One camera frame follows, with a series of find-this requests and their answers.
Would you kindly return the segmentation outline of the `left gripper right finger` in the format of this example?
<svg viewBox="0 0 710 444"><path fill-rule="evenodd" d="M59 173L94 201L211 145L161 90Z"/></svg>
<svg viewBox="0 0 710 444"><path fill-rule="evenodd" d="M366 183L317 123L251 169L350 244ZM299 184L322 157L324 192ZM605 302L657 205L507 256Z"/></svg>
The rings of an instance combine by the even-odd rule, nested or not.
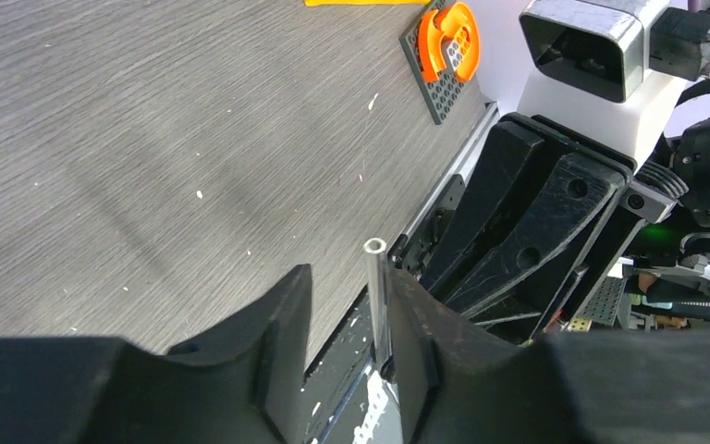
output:
<svg viewBox="0 0 710 444"><path fill-rule="evenodd" d="M388 285L405 442L550 442L533 361L520 347L443 306L406 271L390 271Z"/></svg>

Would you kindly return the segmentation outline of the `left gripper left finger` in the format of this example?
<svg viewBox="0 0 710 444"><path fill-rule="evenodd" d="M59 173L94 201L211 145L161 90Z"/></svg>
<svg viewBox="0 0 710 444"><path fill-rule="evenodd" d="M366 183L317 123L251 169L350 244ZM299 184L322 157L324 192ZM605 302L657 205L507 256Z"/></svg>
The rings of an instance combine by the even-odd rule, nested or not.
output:
<svg viewBox="0 0 710 444"><path fill-rule="evenodd" d="M312 268L296 265L263 296L171 347L180 417L172 443L289 443L310 328Z"/></svg>

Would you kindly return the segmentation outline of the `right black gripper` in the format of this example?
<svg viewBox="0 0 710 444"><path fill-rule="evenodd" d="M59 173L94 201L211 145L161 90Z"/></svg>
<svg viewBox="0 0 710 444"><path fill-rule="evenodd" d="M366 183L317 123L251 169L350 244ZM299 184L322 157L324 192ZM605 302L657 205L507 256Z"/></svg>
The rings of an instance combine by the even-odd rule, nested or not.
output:
<svg viewBox="0 0 710 444"><path fill-rule="evenodd" d="M421 284L447 291L465 277L446 300L464 316L511 293L524 317L502 333L541 334L574 317L640 229L679 202L686 184L652 160L633 169L625 155L546 117L509 119L489 131ZM552 170L516 225L525 205L519 182L545 166Z"/></svg>

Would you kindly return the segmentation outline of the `bent glass tube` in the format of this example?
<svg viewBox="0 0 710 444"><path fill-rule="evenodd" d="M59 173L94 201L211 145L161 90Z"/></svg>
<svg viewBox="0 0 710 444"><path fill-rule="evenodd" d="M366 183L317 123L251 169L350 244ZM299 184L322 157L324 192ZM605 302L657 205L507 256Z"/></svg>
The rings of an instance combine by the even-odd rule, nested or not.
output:
<svg viewBox="0 0 710 444"><path fill-rule="evenodd" d="M367 291L373 329L373 359L381 377L388 379L392 345L387 310L387 245L380 238L371 238L362 248L366 260Z"/></svg>

